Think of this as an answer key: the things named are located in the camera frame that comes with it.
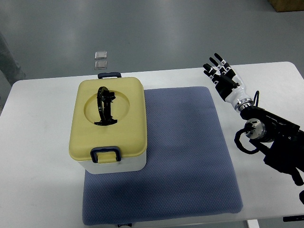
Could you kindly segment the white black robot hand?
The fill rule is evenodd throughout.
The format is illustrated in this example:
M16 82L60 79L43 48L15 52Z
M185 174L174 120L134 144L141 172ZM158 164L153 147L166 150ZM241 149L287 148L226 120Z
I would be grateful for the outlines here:
M253 99L247 94L246 86L237 72L219 54L215 53L210 62L203 65L204 74L208 76L219 96L230 103L237 112L253 105Z

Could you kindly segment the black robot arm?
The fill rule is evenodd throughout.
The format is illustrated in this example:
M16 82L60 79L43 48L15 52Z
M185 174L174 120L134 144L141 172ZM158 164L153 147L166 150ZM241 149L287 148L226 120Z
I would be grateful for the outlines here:
M303 186L304 132L300 126L257 106L240 111L247 122L236 132L234 142L246 154L262 152L264 163L289 174L295 185Z

